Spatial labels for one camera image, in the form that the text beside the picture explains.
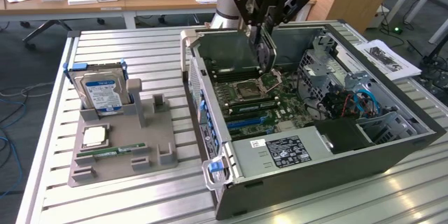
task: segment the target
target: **aluminum extrusion table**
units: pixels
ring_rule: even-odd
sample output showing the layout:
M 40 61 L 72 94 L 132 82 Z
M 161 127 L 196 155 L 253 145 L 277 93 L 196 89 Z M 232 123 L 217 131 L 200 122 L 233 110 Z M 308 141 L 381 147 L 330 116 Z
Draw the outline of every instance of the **aluminum extrusion table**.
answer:
M 328 21 L 352 43 L 364 38 Z M 441 223 L 448 220 L 446 135 L 385 173 L 224 221 L 214 220 L 180 78 L 180 31 L 189 27 L 81 32 L 66 39 L 64 62 L 126 60 L 142 99 L 170 101 L 178 167 L 70 188 L 66 185 L 80 100 L 57 74 L 17 223 Z M 412 80 L 397 86 L 448 129 L 446 107 Z

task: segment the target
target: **warning sticker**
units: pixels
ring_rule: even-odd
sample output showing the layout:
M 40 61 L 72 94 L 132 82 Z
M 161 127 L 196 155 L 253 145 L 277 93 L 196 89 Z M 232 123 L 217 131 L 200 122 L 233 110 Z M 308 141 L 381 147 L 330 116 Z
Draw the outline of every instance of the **warning sticker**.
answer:
M 278 140 L 268 141 L 266 147 L 270 152 L 274 165 L 278 168 L 310 161 L 309 154 L 302 146 L 298 136 L 290 136 Z
M 120 95 L 113 91 L 116 87 L 113 80 L 86 82 L 85 86 L 97 110 L 109 112 L 121 108 Z

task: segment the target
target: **hard drive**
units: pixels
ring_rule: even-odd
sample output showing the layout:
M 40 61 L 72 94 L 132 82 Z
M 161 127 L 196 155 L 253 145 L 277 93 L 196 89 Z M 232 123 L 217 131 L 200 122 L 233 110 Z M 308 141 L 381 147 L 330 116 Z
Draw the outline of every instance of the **hard drive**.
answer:
M 65 75 L 77 91 L 84 109 L 96 109 L 100 116 L 122 113 L 122 105 L 130 103 L 126 91 L 126 65 L 108 63 L 88 65 L 76 63 Z

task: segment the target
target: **blue cable on floor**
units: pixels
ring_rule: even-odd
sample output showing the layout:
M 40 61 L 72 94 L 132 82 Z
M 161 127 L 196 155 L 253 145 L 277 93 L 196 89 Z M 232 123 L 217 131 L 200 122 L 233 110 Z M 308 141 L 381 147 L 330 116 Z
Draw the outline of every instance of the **blue cable on floor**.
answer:
M 26 112 L 26 105 L 24 103 L 21 103 L 21 102 L 10 102 L 10 101 L 2 100 L 2 99 L 0 99 L 0 102 L 5 102 L 5 103 L 10 103 L 10 104 L 20 104 L 22 106 L 22 112 L 21 112 L 21 115 L 17 117 L 17 119 L 14 119 L 5 126 L 0 127 L 0 130 L 2 131 L 4 128 L 12 126 L 24 117 L 25 112 Z M 9 189 L 0 195 L 0 199 L 2 199 L 2 197 L 16 188 L 16 186 L 18 186 L 18 184 L 21 182 L 21 178 L 22 178 L 22 170 L 21 170 L 21 165 L 20 165 L 20 160 L 18 160 L 16 146 L 13 145 L 13 143 L 5 137 L 0 137 L 0 139 L 5 142 L 6 145 L 9 145 L 9 148 L 12 150 L 12 154 L 14 156 L 13 158 L 16 159 L 16 162 L 17 162 L 17 168 L 18 168 L 18 178 L 17 178 L 17 181 L 9 187 Z
M 18 160 L 18 156 L 17 156 L 17 151 L 16 151 L 16 147 L 14 145 L 9 142 L 9 140 L 5 137 L 0 137 L 0 139 L 2 141 L 5 141 L 5 144 L 9 144 L 9 148 L 12 149 L 12 154 L 13 154 L 13 158 L 16 159 L 17 162 L 17 167 L 18 167 L 18 179 L 16 181 L 16 183 L 9 187 L 9 189 L 0 195 L 0 199 L 16 188 L 16 186 L 18 186 L 20 182 L 21 182 L 21 177 L 22 177 L 22 171 L 21 171 L 21 165 L 20 165 L 20 160 Z

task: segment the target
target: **gray carpet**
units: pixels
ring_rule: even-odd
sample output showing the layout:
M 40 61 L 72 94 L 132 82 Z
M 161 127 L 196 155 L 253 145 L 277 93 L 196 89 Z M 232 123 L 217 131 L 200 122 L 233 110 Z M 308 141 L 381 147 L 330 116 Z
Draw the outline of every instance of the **gray carpet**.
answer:
M 385 0 L 385 6 L 392 7 L 396 0 Z M 406 6 L 402 7 L 396 19 L 390 23 L 390 27 L 398 25 L 401 15 L 406 11 Z M 404 29 L 400 36 L 404 40 L 416 41 L 424 50 L 430 50 L 432 45 L 426 43 L 430 35 L 434 33 L 444 20 L 448 17 L 448 10 L 428 2 L 421 13 L 417 15 L 413 26 L 414 31 Z M 198 15 L 201 22 L 209 22 L 210 14 Z M 105 18 L 105 25 L 96 23 L 96 19 L 82 19 L 66 21 L 66 24 L 73 30 L 104 30 L 104 29 L 124 29 L 124 20 L 121 18 Z M 194 25 L 192 15 L 169 15 L 165 17 L 166 24 L 158 24 L 157 16 L 149 19 L 141 19 L 138 28 L 142 27 L 162 27 L 162 26 L 184 26 Z M 41 22 L 30 22 L 32 28 L 36 28 Z M 28 51 L 22 47 L 21 39 L 32 31 L 32 28 L 20 27 L 18 22 L 9 24 L 5 31 L 0 33 L 0 90 L 9 87 L 26 87 L 40 82 L 49 82 L 54 79 L 60 57 L 64 49 L 65 30 L 58 27 L 50 27 L 32 43 L 36 44 L 37 50 Z M 377 30 L 365 32 L 368 40 L 381 39 L 389 46 L 398 43 L 398 40 L 381 34 Z M 393 50 L 413 63 L 418 62 L 418 54 L 406 51 L 406 45 L 393 48 Z M 48 92 L 49 87 L 36 90 L 36 92 Z M 24 97 L 13 98 L 13 101 L 21 101 Z M 40 128 L 44 122 L 49 96 L 40 98 L 29 98 L 26 101 L 26 114 L 24 118 L 10 127 L 5 129 L 9 139 L 14 142 L 20 155 L 20 162 L 24 171 L 24 177 L 20 185 L 14 189 L 14 194 L 0 199 L 0 223 L 14 223 L 17 216 L 21 190 L 24 190 L 26 175 L 29 173 L 32 159 L 34 155 L 34 147 L 38 140 Z M 16 108 L 16 104 L 0 103 L 0 120 Z M 0 163 L 5 158 L 5 151 L 0 153 Z M 10 157 L 6 165 L 0 169 L 0 191 L 5 191 L 17 179 L 17 165 Z

